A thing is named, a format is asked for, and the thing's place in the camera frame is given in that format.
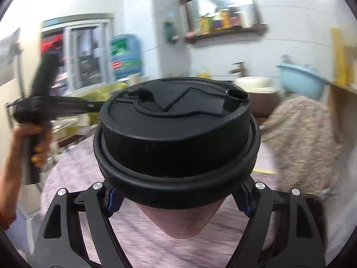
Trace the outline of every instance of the bracelet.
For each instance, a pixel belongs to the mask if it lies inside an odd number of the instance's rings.
[[[11,219],[7,219],[0,210],[0,226],[6,231],[10,225],[15,221],[16,216]]]

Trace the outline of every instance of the white tiled wall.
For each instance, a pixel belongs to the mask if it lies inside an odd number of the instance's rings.
[[[121,0],[13,0],[0,22],[0,39],[14,32],[24,21],[88,13],[114,13],[115,34],[121,33],[124,29],[122,4],[120,7],[118,4]]]
[[[153,0],[153,4],[162,77],[189,73],[190,56],[183,42],[183,21],[178,0]],[[176,44],[169,44],[165,41],[164,22],[167,20],[169,12],[174,14],[172,19],[179,35],[179,41]]]
[[[124,33],[140,41],[142,72],[148,79],[161,78],[153,0],[123,0]]]
[[[230,35],[188,45],[192,71],[206,66],[215,77],[227,76],[235,68],[232,63],[245,61],[250,75],[278,78],[276,65],[290,54],[294,62],[309,64],[332,80],[330,28],[341,27],[357,43],[357,21],[344,0],[259,0],[259,5],[269,23],[263,37]],[[182,19],[187,30],[185,13]]]

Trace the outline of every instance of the black grip handle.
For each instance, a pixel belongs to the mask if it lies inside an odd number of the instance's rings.
[[[38,143],[44,140],[46,136],[46,130],[51,128],[51,123],[45,122],[42,124],[42,127],[44,129],[40,134],[25,136],[23,138],[21,149],[21,168],[23,171],[25,185],[36,184],[41,181],[41,168],[36,167],[35,164],[32,163],[31,157],[36,154],[35,148]]]

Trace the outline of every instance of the bottle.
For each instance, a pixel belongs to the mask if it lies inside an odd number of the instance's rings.
[[[210,33],[212,33],[212,31],[214,30],[214,21],[213,21],[214,13],[211,13],[211,14],[208,13],[206,15],[206,18],[208,19],[208,25],[209,25],[209,28],[210,28]]]
[[[214,30],[222,29],[221,12],[218,11],[218,8],[216,8],[215,10],[215,17],[213,18],[213,27]]]
[[[222,11],[222,28],[229,29],[231,28],[231,21],[230,21],[230,13],[228,9]]]
[[[201,34],[209,34],[210,33],[210,21],[207,17],[202,17],[202,22],[201,22]]]
[[[238,7],[230,8],[230,22],[232,27],[241,27],[241,16]]]
[[[201,29],[202,29],[202,17],[197,19],[197,29],[196,29],[196,35],[201,35]]]

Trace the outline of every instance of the person's arm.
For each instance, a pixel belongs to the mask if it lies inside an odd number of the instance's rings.
[[[10,151],[5,159],[4,169],[0,176],[0,225],[6,230],[16,218],[16,204],[21,187],[21,142],[25,135],[34,135],[42,128],[34,124],[20,124],[14,127]],[[35,148],[36,155],[31,160],[37,167],[47,161],[51,142],[51,130],[44,141]]]

